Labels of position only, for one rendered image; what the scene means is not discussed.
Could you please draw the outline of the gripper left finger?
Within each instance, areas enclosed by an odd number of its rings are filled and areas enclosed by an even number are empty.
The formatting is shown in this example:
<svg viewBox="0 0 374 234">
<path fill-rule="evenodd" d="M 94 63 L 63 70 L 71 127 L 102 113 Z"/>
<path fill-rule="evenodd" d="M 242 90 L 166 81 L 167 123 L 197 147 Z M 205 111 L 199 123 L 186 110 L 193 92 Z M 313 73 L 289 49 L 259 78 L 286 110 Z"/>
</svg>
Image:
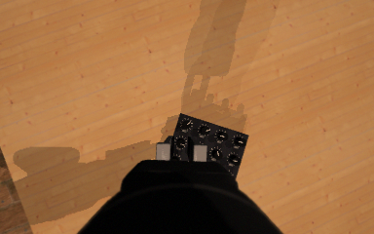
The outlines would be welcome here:
<svg viewBox="0 0 374 234">
<path fill-rule="evenodd" d="M 156 146 L 156 160 L 172 160 L 174 149 L 174 136 L 168 136 L 164 142 L 158 142 Z"/>
</svg>

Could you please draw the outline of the black knob box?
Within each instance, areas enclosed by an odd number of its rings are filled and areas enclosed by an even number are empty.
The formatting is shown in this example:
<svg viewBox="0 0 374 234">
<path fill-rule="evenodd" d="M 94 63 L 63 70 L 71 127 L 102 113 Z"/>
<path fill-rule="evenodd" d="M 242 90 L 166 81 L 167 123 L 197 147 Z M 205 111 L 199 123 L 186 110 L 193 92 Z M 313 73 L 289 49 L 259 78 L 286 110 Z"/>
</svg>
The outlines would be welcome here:
<svg viewBox="0 0 374 234">
<path fill-rule="evenodd" d="M 206 161 L 221 164 L 235 179 L 248 135 L 180 113 L 174 131 L 172 161 L 189 161 L 188 137 L 205 144 Z"/>
</svg>

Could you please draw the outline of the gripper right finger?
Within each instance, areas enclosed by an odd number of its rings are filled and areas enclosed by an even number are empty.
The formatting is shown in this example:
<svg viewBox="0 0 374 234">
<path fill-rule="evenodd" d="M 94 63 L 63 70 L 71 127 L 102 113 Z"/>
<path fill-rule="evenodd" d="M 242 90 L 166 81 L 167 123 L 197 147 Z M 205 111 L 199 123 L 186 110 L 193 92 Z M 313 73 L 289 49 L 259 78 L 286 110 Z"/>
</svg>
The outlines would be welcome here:
<svg viewBox="0 0 374 234">
<path fill-rule="evenodd" d="M 207 146 L 205 144 L 199 144 L 193 136 L 188 136 L 187 154 L 189 161 L 206 162 L 206 150 Z"/>
</svg>

